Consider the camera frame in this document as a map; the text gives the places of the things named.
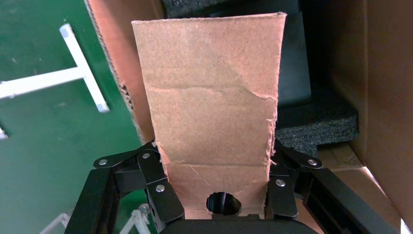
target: hole in cardboard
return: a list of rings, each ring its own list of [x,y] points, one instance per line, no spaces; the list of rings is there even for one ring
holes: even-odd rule
[[[232,194],[219,192],[208,197],[206,207],[217,215],[237,215],[241,210],[241,202]]]

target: torn cardboard edge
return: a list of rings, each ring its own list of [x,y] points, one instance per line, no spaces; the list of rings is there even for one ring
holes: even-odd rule
[[[186,210],[208,214],[206,199],[226,192],[240,215],[263,217],[285,16],[132,22],[156,145]]]
[[[145,89],[142,87],[142,73],[131,21],[163,17],[161,2],[158,0],[125,0],[121,4],[100,0],[84,0],[84,2],[113,79],[131,113],[132,122],[141,142],[153,140],[153,128]]]

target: gray foam block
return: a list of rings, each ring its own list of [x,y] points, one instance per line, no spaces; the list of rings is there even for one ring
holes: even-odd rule
[[[349,141],[357,134],[357,110],[328,87],[313,87],[310,104],[278,110],[276,138],[304,154],[318,157],[317,145]]]

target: metal bolt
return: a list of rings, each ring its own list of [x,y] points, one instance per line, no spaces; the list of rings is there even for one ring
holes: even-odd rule
[[[162,184],[158,184],[158,185],[156,186],[156,191],[157,191],[158,193],[163,192],[164,190],[165,190],[165,186],[163,186]]]
[[[106,159],[102,159],[99,161],[99,165],[105,165],[108,161]]]
[[[285,182],[284,182],[284,180],[282,180],[282,179],[277,179],[277,180],[275,181],[275,183],[276,183],[278,186],[280,186],[280,187],[284,187],[284,186],[285,186]]]
[[[317,162],[313,159],[309,159],[308,163],[310,163],[310,165],[313,165],[313,166],[317,165]]]

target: white plastic rod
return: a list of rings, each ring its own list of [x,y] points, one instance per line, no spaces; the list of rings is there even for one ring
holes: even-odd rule
[[[60,27],[60,33],[62,34],[77,67],[0,82],[0,99],[13,98],[18,95],[64,84],[73,80],[84,79],[99,112],[109,112],[110,109],[99,90],[85,57],[83,56],[72,28],[69,24],[65,24]]]
[[[20,78],[0,83],[0,98],[14,98],[40,89],[82,79],[82,70],[78,67],[57,72],[50,72],[32,77]]]
[[[150,234],[149,221],[146,214],[142,214],[139,210],[133,210],[132,215],[129,220],[126,222],[125,226],[119,232],[119,234],[128,234],[132,227],[135,226],[139,234]]]
[[[6,132],[3,131],[3,130],[0,128],[0,140],[6,140],[7,138],[9,138],[9,137],[7,136]]]
[[[86,61],[85,56],[83,55],[82,50],[77,43],[75,34],[73,33],[70,24],[67,23],[61,26],[60,33],[62,34],[62,37],[65,40],[66,45],[69,48],[69,51],[72,54],[77,67],[83,72],[83,78],[85,80],[86,86],[88,87],[89,92],[92,95],[97,109],[102,113],[108,112],[109,107],[99,90],[99,86],[97,85],[93,73],[89,68],[88,62]]]
[[[45,227],[43,230],[41,230],[40,234],[49,234],[59,225],[59,223],[62,223],[63,220],[63,214],[59,214],[47,227]]]

